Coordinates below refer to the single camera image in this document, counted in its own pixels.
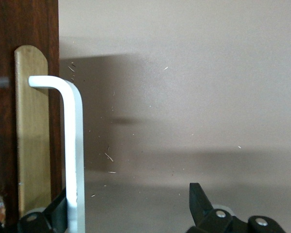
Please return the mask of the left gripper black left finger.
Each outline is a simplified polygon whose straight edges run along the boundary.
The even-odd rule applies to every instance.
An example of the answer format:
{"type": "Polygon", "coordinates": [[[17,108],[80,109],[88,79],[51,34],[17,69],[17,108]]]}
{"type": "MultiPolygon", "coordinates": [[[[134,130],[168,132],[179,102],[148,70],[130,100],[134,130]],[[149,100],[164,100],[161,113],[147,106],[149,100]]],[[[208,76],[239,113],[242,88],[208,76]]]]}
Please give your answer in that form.
{"type": "Polygon", "coordinates": [[[64,233],[67,229],[66,189],[42,212],[26,214],[9,227],[0,223],[0,233],[64,233]]]}

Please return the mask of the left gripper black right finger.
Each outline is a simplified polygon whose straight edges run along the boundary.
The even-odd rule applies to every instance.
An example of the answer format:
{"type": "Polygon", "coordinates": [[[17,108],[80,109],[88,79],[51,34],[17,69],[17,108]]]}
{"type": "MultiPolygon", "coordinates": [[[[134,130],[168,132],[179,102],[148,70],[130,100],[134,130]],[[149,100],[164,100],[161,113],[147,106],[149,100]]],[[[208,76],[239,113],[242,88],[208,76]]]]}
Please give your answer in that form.
{"type": "Polygon", "coordinates": [[[195,225],[188,233],[284,233],[283,228],[266,216],[251,216],[241,221],[222,208],[214,208],[199,183],[190,183],[189,207],[195,225]]]}

